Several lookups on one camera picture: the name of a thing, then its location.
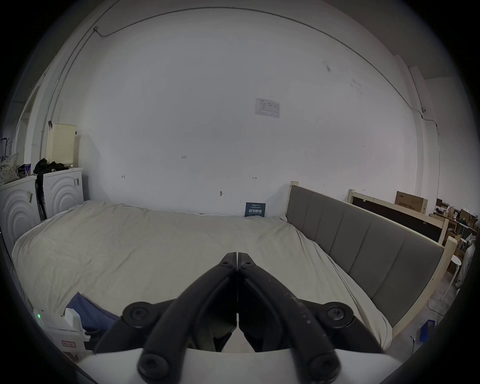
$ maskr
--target patterned pillow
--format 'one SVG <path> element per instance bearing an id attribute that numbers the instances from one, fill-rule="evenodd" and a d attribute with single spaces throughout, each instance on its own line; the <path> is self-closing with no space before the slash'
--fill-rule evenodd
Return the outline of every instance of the patterned pillow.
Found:
<path id="1" fill-rule="evenodd" d="M 0 185 L 5 185 L 19 179 L 17 174 L 17 159 L 18 152 L 7 157 L 0 163 Z"/>

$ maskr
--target ceiling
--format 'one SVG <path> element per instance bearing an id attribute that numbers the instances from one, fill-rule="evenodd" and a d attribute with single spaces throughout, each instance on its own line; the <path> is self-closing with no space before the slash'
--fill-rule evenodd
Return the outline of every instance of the ceiling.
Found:
<path id="1" fill-rule="evenodd" d="M 324 0 L 366 28 L 424 79 L 457 75 L 446 48 L 407 5 L 395 0 Z"/>

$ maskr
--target white duvet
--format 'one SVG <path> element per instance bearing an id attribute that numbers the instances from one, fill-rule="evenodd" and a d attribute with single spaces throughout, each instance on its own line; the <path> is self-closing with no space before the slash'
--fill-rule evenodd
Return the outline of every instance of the white duvet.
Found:
<path id="1" fill-rule="evenodd" d="M 62 313 L 81 292 L 121 315 L 174 299 L 228 252 L 246 252 L 298 298 L 340 301 L 385 349 L 392 327 L 363 290 L 285 218 L 203 216 L 86 202 L 25 233 L 12 259 L 34 308 Z"/>

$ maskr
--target headboard panel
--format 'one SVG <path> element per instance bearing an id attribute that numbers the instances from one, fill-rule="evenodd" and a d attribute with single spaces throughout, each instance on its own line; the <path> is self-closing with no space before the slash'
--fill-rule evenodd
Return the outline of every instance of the headboard panel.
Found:
<path id="1" fill-rule="evenodd" d="M 287 220 L 357 282 L 392 326 L 450 260 L 441 245 L 411 229 L 295 185 Z"/>

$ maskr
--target blue box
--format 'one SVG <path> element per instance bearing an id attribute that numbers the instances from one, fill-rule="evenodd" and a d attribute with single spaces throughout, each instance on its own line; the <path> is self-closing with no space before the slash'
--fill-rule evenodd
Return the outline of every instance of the blue box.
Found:
<path id="1" fill-rule="evenodd" d="M 427 320 L 427 322 L 420 328 L 420 342 L 425 343 L 428 338 L 432 335 L 433 330 L 435 329 L 435 321 Z"/>
<path id="2" fill-rule="evenodd" d="M 265 203 L 247 203 L 245 205 L 245 217 L 247 216 L 265 217 Z"/>

